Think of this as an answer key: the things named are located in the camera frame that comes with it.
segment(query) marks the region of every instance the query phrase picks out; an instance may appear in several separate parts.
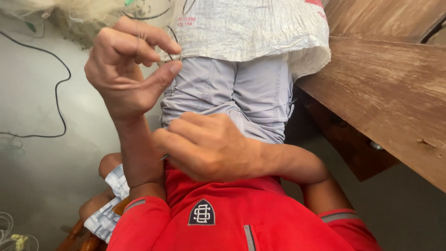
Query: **wooden board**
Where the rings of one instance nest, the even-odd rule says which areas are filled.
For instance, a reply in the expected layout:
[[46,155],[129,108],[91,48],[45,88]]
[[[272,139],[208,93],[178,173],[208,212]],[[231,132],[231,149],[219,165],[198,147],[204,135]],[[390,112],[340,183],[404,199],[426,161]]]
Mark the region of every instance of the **wooden board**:
[[446,47],[330,38],[299,87],[446,192]]
[[297,94],[297,104],[305,106],[327,141],[359,181],[372,178],[400,162],[387,151],[370,146],[369,138],[304,91]]
[[420,43],[446,14],[445,0],[331,0],[330,35]]

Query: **red polo shirt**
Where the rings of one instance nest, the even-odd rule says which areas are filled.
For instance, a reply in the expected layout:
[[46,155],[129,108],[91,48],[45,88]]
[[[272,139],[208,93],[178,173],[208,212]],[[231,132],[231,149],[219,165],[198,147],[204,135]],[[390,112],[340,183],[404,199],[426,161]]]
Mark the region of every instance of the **red polo shirt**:
[[381,250],[353,210],[316,215],[272,177],[196,183],[166,167],[167,202],[130,203],[109,251]]

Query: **right hand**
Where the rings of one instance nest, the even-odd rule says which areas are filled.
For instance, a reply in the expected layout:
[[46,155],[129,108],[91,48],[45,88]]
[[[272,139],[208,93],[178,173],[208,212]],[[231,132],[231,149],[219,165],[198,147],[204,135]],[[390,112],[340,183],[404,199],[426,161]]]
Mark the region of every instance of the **right hand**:
[[104,99],[113,121],[141,117],[181,70],[180,61],[170,61],[144,79],[139,64],[149,67],[160,60],[155,46],[170,54],[181,52],[161,28],[128,17],[120,18],[113,28],[103,28],[95,39],[85,74]]

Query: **plaid shorts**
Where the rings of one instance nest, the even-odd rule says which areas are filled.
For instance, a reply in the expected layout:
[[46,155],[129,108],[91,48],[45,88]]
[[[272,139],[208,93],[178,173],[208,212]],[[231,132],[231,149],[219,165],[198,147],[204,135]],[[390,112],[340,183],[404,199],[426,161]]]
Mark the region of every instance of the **plaid shorts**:
[[107,175],[105,181],[112,188],[116,198],[91,215],[84,222],[84,227],[108,243],[118,220],[121,218],[121,216],[112,211],[112,208],[128,197],[130,188],[127,185],[122,164],[115,167],[115,169]]

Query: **light gray trousers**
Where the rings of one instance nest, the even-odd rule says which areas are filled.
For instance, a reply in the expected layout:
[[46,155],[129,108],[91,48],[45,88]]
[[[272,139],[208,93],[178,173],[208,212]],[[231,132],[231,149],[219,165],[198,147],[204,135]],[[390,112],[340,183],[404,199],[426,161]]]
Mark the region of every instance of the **light gray trousers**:
[[287,60],[287,54],[248,62],[183,59],[183,69],[161,101],[162,126],[183,112],[226,113],[246,137],[283,143],[285,124],[294,108]]

